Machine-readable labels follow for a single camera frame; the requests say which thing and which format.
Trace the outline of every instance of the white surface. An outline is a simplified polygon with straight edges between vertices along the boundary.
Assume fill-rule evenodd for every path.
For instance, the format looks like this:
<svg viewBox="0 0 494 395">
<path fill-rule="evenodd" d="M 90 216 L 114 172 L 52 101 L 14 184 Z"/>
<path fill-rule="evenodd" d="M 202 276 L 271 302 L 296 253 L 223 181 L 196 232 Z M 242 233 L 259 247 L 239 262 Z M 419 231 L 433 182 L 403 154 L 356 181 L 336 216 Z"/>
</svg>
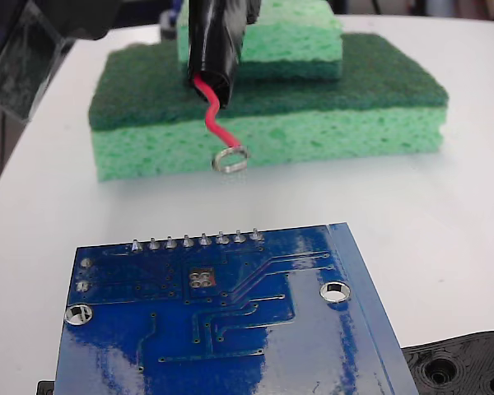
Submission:
<svg viewBox="0 0 494 395">
<path fill-rule="evenodd" d="M 0 180 L 2 395 L 54 378 L 81 245 L 347 221 L 401 346 L 494 329 L 494 24 L 344 22 L 389 39 L 450 93 L 440 153 L 98 184 L 96 81 L 110 50 L 153 42 L 156 28 L 73 49 Z"/>
</svg>

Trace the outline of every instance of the blue pcb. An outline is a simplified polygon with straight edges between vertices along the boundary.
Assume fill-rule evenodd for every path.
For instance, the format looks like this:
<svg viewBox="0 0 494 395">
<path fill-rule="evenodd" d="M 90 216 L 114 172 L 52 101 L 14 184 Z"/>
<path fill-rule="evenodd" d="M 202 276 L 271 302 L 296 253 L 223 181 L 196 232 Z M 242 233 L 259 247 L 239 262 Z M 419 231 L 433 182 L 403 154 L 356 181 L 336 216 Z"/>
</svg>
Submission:
<svg viewBox="0 0 494 395">
<path fill-rule="evenodd" d="M 79 248 L 54 393 L 417 390 L 341 224 Z"/>
</svg>

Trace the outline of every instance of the sponge layer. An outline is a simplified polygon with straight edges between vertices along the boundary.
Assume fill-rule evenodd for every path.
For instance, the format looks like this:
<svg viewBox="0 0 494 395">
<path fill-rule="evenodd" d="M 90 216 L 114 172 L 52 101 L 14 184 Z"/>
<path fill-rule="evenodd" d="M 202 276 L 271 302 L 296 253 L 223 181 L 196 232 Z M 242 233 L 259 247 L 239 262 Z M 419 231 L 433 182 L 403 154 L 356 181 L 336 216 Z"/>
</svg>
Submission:
<svg viewBox="0 0 494 395">
<path fill-rule="evenodd" d="M 186 10 L 183 15 L 178 23 L 178 49 L 186 69 Z M 342 26 L 325 0 L 264 0 L 258 21 L 245 32 L 239 76 L 244 80 L 337 79 L 342 75 L 341 34 Z"/>
<path fill-rule="evenodd" d="M 307 111 L 223 119 L 250 149 L 249 166 L 436 151 L 442 108 Z M 94 132 L 100 180 L 210 169 L 224 148 L 202 121 Z"/>
</svg>

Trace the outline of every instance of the red wire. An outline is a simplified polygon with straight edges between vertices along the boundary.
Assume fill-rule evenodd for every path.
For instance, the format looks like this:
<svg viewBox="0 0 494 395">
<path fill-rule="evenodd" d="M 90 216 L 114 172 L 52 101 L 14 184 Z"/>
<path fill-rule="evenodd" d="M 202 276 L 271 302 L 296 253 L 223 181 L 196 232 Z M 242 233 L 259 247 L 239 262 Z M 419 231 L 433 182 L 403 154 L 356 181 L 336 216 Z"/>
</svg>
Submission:
<svg viewBox="0 0 494 395">
<path fill-rule="evenodd" d="M 216 122 L 216 115 L 220 110 L 220 100 L 217 98 L 216 93 L 214 93 L 212 88 L 202 80 L 199 74 L 196 74 L 196 77 L 194 77 L 194 85 L 207 97 L 207 100 L 210 103 L 207 113 L 205 114 L 205 125 L 207 125 L 207 129 L 217 135 L 228 146 L 241 146 L 240 140 L 227 132 L 224 127 L 218 125 Z"/>
</svg>

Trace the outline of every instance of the scouring pad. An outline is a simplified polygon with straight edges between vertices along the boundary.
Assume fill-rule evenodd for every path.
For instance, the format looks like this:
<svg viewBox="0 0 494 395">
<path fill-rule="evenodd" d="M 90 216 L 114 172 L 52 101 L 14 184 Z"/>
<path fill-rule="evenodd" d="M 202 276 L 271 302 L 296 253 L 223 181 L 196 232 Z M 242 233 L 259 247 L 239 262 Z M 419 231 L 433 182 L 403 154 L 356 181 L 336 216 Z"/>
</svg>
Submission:
<svg viewBox="0 0 494 395">
<path fill-rule="evenodd" d="M 340 81 L 238 79 L 218 120 L 250 149 L 249 166 L 438 149 L 448 95 L 436 80 L 377 35 L 343 44 Z M 99 179 L 211 169 L 224 146 L 176 59 L 172 42 L 110 55 L 90 108 Z"/>
</svg>

